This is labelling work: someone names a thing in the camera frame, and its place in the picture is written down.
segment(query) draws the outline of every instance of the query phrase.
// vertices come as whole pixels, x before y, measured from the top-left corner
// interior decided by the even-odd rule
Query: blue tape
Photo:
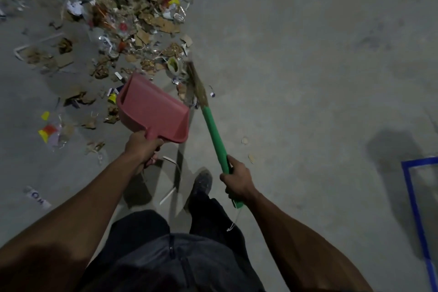
[[[409,201],[412,208],[412,214],[417,228],[418,238],[420,239],[421,250],[423,251],[424,262],[429,275],[429,282],[432,292],[438,292],[437,277],[435,274],[435,268],[430,258],[429,246],[424,234],[423,223],[421,222],[420,211],[418,209],[417,200],[415,199],[415,192],[413,190],[413,184],[409,173],[409,168],[438,164],[438,157],[422,158],[415,160],[407,160],[402,162],[403,174],[405,176],[406,187],[408,189]]]

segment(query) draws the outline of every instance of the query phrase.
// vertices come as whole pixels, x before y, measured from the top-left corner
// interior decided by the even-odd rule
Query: red dustpan
[[[117,106],[122,123],[133,132],[146,130],[147,139],[187,140],[189,108],[138,73],[131,75],[117,96]]]

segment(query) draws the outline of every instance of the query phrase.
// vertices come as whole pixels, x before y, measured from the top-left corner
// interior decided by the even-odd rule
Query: yellow paper piece
[[[47,121],[49,116],[50,116],[50,112],[46,111],[41,115],[41,119],[43,119],[44,121]]]
[[[43,131],[42,129],[38,131],[38,134],[41,135],[44,143],[47,143],[47,141],[49,140],[49,135],[47,135],[47,133],[45,131]]]
[[[116,95],[115,93],[112,93],[112,94],[108,97],[108,101],[109,101],[110,103],[115,104],[115,103],[116,103],[116,98],[117,98],[117,95]]]
[[[179,0],[171,0],[171,1],[169,1],[169,5],[171,5],[173,3],[176,3],[177,5],[179,5],[180,1]]]

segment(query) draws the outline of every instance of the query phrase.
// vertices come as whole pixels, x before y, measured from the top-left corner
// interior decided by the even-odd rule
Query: person's left arm
[[[0,289],[74,289],[129,180],[162,144],[146,140],[145,132],[132,134],[125,151],[90,184],[5,244]]]

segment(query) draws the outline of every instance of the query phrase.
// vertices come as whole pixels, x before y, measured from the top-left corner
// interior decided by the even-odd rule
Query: leg
[[[227,231],[233,224],[232,220],[219,202],[208,196],[212,179],[208,171],[201,172],[195,179],[188,205],[192,216],[190,234],[220,242],[249,261],[242,232],[237,226]]]
[[[169,233],[166,220],[153,210],[134,212],[123,217],[112,224],[105,246],[85,270],[79,287],[85,286],[121,257]]]

